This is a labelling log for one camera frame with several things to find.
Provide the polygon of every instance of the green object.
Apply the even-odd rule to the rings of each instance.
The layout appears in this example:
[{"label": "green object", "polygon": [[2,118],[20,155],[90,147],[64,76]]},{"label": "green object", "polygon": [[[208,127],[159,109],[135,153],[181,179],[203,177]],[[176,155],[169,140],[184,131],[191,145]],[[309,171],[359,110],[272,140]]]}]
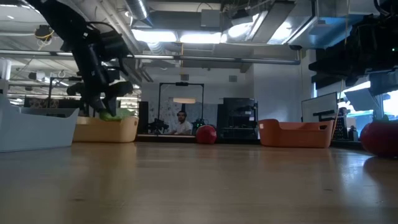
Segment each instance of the green object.
[{"label": "green object", "polygon": [[103,121],[121,121],[122,119],[130,116],[134,116],[134,113],[126,108],[116,109],[116,116],[112,116],[105,110],[99,113],[99,118]]}]

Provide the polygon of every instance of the white bin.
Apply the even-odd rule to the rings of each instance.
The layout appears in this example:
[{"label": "white bin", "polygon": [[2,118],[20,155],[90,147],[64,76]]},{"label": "white bin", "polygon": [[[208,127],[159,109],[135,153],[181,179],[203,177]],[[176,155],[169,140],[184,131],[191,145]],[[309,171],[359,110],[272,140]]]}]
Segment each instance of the white bin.
[{"label": "white bin", "polygon": [[0,95],[0,152],[70,146],[78,113],[79,109],[18,108]]}]

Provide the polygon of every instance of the red ball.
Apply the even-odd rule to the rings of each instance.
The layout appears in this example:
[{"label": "red ball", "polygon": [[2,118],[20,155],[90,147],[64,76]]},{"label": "red ball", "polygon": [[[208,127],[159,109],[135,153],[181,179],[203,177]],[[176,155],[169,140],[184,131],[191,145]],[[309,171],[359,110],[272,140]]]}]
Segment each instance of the red ball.
[{"label": "red ball", "polygon": [[365,150],[381,157],[398,156],[398,123],[373,122],[361,131]]},{"label": "red ball", "polygon": [[197,143],[214,144],[217,139],[216,129],[210,125],[204,125],[198,128]]}]

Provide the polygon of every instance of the tan bin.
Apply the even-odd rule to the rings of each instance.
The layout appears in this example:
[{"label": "tan bin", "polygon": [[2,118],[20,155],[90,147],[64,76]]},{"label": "tan bin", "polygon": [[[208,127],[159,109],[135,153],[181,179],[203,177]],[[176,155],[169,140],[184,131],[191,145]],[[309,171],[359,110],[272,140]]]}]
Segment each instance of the tan bin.
[{"label": "tan bin", "polygon": [[78,117],[73,142],[132,142],[137,135],[137,125],[135,116],[121,121]]}]

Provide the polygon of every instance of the metal beam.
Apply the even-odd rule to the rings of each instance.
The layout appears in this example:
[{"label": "metal beam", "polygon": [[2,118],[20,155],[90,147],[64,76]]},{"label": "metal beam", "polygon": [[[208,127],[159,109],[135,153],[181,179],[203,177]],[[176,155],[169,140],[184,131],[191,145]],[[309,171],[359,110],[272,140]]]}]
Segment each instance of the metal beam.
[{"label": "metal beam", "polygon": [[[8,57],[70,57],[73,59],[72,53],[68,52],[45,52],[32,50],[0,50],[0,55]],[[206,57],[206,56],[185,56],[185,55],[128,55],[127,58],[135,59],[151,59],[151,60],[196,60],[209,62],[234,62],[234,63],[263,63],[276,65],[300,65],[300,60],[285,60],[276,58],[233,58],[233,57]]]}]

